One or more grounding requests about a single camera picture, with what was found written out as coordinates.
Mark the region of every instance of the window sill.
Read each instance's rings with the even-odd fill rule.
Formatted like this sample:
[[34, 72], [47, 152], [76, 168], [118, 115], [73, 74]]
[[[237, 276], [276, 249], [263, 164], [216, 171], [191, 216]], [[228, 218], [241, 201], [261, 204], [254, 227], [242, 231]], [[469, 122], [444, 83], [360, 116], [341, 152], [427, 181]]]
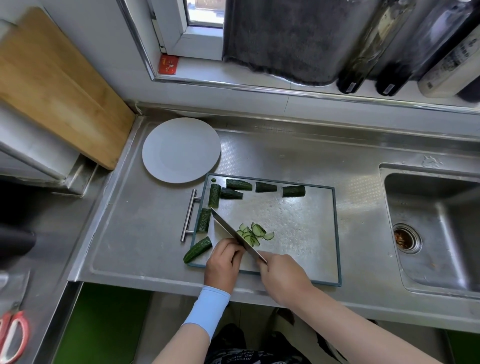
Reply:
[[157, 74], [154, 81], [372, 105], [480, 114], [478, 104], [468, 103], [458, 97], [427, 98], [423, 96], [415, 81], [409, 81], [395, 97], [379, 95], [375, 90], [374, 81], [369, 80], [364, 82], [357, 93], [344, 95], [338, 91], [335, 84], [303, 86], [268, 74], [254, 73], [246, 67], [233, 63], [197, 58], [180, 57], [175, 75]]

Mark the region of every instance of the white bottle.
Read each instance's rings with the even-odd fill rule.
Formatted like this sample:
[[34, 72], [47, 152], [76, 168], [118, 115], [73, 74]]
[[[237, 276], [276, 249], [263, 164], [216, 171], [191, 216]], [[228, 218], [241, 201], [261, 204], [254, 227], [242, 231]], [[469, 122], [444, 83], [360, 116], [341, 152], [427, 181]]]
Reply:
[[480, 25], [419, 81], [426, 97], [451, 97], [480, 76]]

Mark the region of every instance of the hand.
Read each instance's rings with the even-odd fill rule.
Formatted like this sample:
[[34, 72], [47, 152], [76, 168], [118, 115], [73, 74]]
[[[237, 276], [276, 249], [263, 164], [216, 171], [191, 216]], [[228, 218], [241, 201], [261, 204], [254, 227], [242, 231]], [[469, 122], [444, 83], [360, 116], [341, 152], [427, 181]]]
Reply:
[[270, 297], [278, 304], [292, 309], [302, 296], [314, 289], [302, 267], [288, 254], [280, 255], [269, 252], [259, 253], [268, 265], [258, 259], [262, 282]]
[[207, 260], [204, 285], [232, 294], [245, 248], [235, 239], [222, 239]]

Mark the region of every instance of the light blue arm sleeve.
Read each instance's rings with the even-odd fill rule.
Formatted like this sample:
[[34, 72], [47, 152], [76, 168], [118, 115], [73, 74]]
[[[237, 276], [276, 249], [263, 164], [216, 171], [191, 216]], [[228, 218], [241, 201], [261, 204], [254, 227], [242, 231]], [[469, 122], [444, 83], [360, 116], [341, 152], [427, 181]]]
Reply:
[[229, 301], [230, 295], [227, 292], [204, 286], [183, 324], [200, 326], [207, 332], [210, 341], [212, 341], [215, 329]]

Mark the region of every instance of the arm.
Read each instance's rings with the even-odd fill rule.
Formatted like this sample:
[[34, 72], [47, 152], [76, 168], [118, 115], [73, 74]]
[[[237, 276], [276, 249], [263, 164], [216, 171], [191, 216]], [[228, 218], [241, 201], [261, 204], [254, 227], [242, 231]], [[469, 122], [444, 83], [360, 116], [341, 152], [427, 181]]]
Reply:
[[244, 252], [234, 239], [218, 242], [207, 261], [204, 288], [198, 300], [153, 364], [202, 364], [205, 361], [213, 333], [237, 281]]
[[262, 252], [262, 282], [270, 296], [292, 310], [353, 364], [440, 364], [315, 288], [289, 255]]

